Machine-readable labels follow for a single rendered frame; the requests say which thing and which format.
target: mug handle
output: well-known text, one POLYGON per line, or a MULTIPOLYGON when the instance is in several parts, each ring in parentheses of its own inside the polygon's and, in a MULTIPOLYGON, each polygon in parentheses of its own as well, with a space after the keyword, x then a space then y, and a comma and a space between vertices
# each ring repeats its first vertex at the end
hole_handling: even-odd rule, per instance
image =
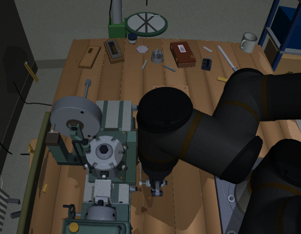
POLYGON ((242 43, 240 44, 240 48, 243 49, 242 45, 246 40, 243 40, 242 43))

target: olive green rail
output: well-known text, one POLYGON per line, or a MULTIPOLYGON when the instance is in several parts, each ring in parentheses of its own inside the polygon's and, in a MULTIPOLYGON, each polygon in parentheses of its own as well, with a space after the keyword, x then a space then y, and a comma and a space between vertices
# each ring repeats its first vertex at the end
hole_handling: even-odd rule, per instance
POLYGON ((44 118, 40 128, 33 161, 27 180, 22 209, 20 211, 17 234, 29 233, 30 222, 32 219, 40 172, 41 172, 44 153, 46 149, 45 138, 47 136, 48 131, 51 128, 50 115, 51 115, 50 112, 46 112, 44 114, 44 118))

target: red box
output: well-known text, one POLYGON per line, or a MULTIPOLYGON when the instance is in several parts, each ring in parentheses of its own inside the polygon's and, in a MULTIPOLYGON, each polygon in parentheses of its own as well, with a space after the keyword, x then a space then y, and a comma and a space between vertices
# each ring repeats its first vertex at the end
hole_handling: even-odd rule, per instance
POLYGON ((178 68, 194 67, 196 59, 186 41, 170 43, 170 50, 178 68))

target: green machine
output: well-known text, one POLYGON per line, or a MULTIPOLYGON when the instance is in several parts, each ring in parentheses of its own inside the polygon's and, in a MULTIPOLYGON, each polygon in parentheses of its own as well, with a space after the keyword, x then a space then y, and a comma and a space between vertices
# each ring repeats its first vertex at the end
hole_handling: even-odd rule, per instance
POLYGON ((63 204, 68 218, 62 234, 131 234, 131 193, 137 190, 133 117, 137 105, 131 101, 94 103, 87 99, 90 85, 86 80, 84 97, 63 97, 53 105, 52 130, 45 140, 58 165, 87 170, 81 213, 75 212, 74 204, 63 204), (60 133, 71 137, 73 153, 60 133))

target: concrete floor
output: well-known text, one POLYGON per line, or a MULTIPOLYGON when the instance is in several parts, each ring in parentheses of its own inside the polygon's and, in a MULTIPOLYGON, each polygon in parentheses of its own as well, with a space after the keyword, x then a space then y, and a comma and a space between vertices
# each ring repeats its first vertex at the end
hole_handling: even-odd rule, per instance
MULTIPOLYGON (((149 0, 146 6, 145 0, 131 0, 123 1, 122 7, 125 17, 137 12, 163 15, 169 27, 155 38, 241 42, 245 32, 260 38, 272 2, 149 0)), ((87 1, 87 7, 83 7, 82 1, 68 4, 55 0, 29 0, 25 5, 22 0, 15 0, 15 3, 38 65, 36 76, 39 82, 33 82, 26 102, 52 104, 72 40, 109 37, 107 24, 110 1, 90 0, 87 1), (54 68, 52 63, 57 67, 61 64, 62 67, 54 68)), ((280 5, 296 8, 298 1, 284 0, 280 5)), ((50 109, 50 106, 25 104, 9 148, 13 154, 8 154, 6 158, 1 175, 2 189, 21 202, 27 184, 29 156, 20 154, 28 153, 27 144, 31 139, 38 138, 44 113, 50 109)), ((297 122, 301 129, 301 120, 297 122)), ((10 213, 20 211, 21 206, 13 203, 8 205, 3 234, 16 233, 19 218, 11 219, 10 213)))

